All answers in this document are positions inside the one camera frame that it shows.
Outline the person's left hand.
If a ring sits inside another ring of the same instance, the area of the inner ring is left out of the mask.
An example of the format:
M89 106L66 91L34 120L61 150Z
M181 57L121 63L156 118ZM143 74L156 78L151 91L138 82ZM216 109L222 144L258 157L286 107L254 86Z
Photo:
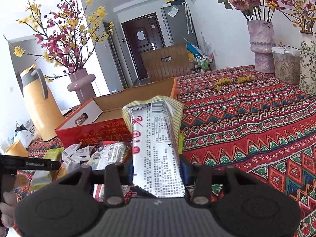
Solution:
M23 174L4 174L1 182L1 236L14 226L14 211L17 206L15 189L27 186L28 179Z

